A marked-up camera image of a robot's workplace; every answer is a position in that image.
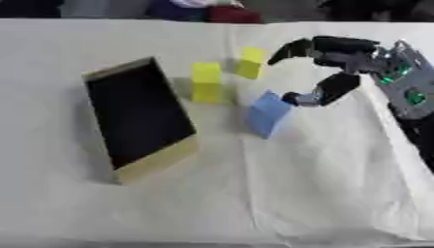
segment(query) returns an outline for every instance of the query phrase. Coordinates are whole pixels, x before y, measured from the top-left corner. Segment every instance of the white tablecloth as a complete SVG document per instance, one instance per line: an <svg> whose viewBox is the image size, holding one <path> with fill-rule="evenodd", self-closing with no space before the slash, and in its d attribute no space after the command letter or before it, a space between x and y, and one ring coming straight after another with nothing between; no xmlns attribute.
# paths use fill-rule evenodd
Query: white tablecloth
<svg viewBox="0 0 434 248"><path fill-rule="evenodd" d="M314 35L434 61L434 24L220 25L145 20L0 21L0 235L78 240L391 243L434 238L434 180L369 78L327 108L296 108L273 137L246 130L266 89L308 91L334 72L307 59L231 73L243 47L270 55ZM132 186L110 184L80 76L155 56L181 97L194 62L221 62L240 106L183 103L201 151Z"/></svg>

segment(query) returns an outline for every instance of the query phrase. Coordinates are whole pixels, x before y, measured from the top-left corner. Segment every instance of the robotic hand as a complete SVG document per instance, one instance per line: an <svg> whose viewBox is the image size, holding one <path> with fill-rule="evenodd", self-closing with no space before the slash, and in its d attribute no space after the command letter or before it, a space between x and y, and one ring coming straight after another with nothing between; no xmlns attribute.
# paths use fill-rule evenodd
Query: robotic hand
<svg viewBox="0 0 434 248"><path fill-rule="evenodd" d="M327 106L360 85L360 74L372 77L389 100L392 111L408 139L434 171L434 68L410 45L398 41L391 49L379 42L317 36L281 47L268 61L312 57L319 66L342 72L317 84L308 94L286 93L282 100L294 106Z"/></svg>

